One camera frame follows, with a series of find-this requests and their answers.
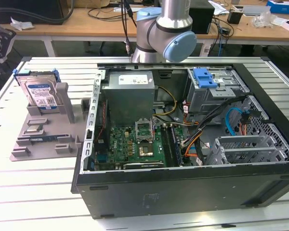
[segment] wooden desk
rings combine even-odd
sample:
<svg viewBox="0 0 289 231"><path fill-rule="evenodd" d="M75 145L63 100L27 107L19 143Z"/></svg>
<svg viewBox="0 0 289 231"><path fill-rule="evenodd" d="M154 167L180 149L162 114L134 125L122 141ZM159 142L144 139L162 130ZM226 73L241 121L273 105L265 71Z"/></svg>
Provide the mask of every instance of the wooden desk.
<svg viewBox="0 0 289 231"><path fill-rule="evenodd" d="M265 5L266 1L260 0L241 0L240 5ZM41 40L44 42L49 56L56 56L52 42L58 41L125 41L121 20L106 22L91 18L87 15L88 9L75 9L72 16L63 25L34 25L34 29L17 31L16 39L19 40ZM108 12L103 9L99 17L111 17L120 13ZM219 16L227 20L228 15ZM288 14L281 14L279 17L289 18ZM289 45L289 31L274 26L273 28L255 28L251 23L252 17L242 16L239 25L232 25L235 28L234 35L229 39L228 44L254 44L254 45ZM131 20L127 21L128 34L130 41L136 41L136 27ZM211 26L209 34L197 35L197 42L203 43L200 56L207 56L211 45L217 37L217 28Z"/></svg>
<svg viewBox="0 0 289 231"><path fill-rule="evenodd" d="M266 5L266 1L259 0L241 0L240 5ZM289 14L275 14L278 17L289 19ZM218 16L218 18L227 21L228 15ZM281 26L274 25L273 28L256 28L252 24L250 16L242 16L238 25L233 25L235 33L229 39L228 44L253 44L253 45L289 45L289 31ZM216 26L211 26L210 32L217 37Z"/></svg>
<svg viewBox="0 0 289 231"><path fill-rule="evenodd" d="M44 42L49 56L56 56L52 41L125 41L122 21L101 21L88 16L88 9L75 9L72 16L63 25L34 25L34 29L16 31L18 40L41 40ZM120 15L115 12L100 12L98 17L111 17ZM136 41L137 30L132 21L127 21L128 35L130 41ZM3 25L13 29L9 24ZM215 32L208 35L198 35L198 43L212 44L216 37Z"/></svg>

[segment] slotted metal table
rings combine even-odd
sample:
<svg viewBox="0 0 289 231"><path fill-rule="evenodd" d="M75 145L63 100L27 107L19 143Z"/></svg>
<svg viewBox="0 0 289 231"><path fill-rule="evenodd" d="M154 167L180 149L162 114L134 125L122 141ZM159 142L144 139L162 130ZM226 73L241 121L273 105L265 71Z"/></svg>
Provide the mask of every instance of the slotted metal table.
<svg viewBox="0 0 289 231"><path fill-rule="evenodd" d="M59 70L73 104L90 98L97 63L128 63L125 57L32 58L18 69ZM261 58L199 58L185 62L242 63L289 119L289 80ZM264 208L93 220L80 195L70 192L76 158L11 162L9 156L27 115L27 99L13 76L0 91L0 230L289 230L289 193Z"/></svg>

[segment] floor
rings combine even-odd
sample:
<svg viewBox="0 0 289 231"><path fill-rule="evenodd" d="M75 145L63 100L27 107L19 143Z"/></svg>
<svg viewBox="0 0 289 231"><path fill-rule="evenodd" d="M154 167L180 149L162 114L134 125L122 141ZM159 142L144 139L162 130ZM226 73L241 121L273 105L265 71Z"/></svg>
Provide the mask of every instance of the floor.
<svg viewBox="0 0 289 231"><path fill-rule="evenodd" d="M84 51L83 42L76 41L56 41L54 48L58 56L99 56L99 47L101 42L92 42L90 52ZM0 89L10 77L12 70L18 65L24 56L47 57L47 52L43 42L40 41L15 41L14 49L8 55L5 64L6 74L0 75ZM192 56L199 56L201 44L198 44ZM226 45L222 49L221 56L238 57L240 54L240 45ZM219 47L215 46L210 56L217 56ZM121 42L106 42L103 48L103 56L126 56L125 45ZM289 77L289 46L269 46L267 50L262 46L255 46L253 56L267 56L275 65Z"/></svg>

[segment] white label sticker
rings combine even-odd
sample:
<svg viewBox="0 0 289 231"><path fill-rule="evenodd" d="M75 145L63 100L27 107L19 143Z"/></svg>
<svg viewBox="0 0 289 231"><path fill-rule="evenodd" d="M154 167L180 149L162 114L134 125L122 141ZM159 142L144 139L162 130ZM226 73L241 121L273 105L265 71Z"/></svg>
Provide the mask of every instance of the white label sticker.
<svg viewBox="0 0 289 231"><path fill-rule="evenodd" d="M201 147L202 149L210 148L210 143L205 143L204 146Z"/></svg>
<svg viewBox="0 0 289 231"><path fill-rule="evenodd" d="M148 84L147 75L120 75L119 85L127 84Z"/></svg>
<svg viewBox="0 0 289 231"><path fill-rule="evenodd" d="M49 84L28 85L28 88L37 107L42 109L54 109L57 107L53 95L49 94L51 90Z"/></svg>
<svg viewBox="0 0 289 231"><path fill-rule="evenodd" d="M184 113L188 113L188 106L183 106Z"/></svg>
<svg viewBox="0 0 289 231"><path fill-rule="evenodd" d="M196 162L199 166L202 166L202 161L197 157Z"/></svg>
<svg viewBox="0 0 289 231"><path fill-rule="evenodd" d="M30 139L30 141L43 141L41 138L36 138L36 139Z"/></svg>

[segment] power supply label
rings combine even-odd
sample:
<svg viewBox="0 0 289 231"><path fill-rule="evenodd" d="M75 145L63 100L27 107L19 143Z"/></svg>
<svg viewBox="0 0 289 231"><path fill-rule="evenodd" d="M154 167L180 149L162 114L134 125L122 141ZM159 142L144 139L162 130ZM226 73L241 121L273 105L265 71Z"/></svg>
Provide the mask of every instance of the power supply label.
<svg viewBox="0 0 289 231"><path fill-rule="evenodd" d="M34 84L28 85L31 97L41 109L55 109L57 103L54 96L49 92L51 91L49 84Z"/></svg>
<svg viewBox="0 0 289 231"><path fill-rule="evenodd" d="M120 75L119 85L149 84L147 75Z"/></svg>

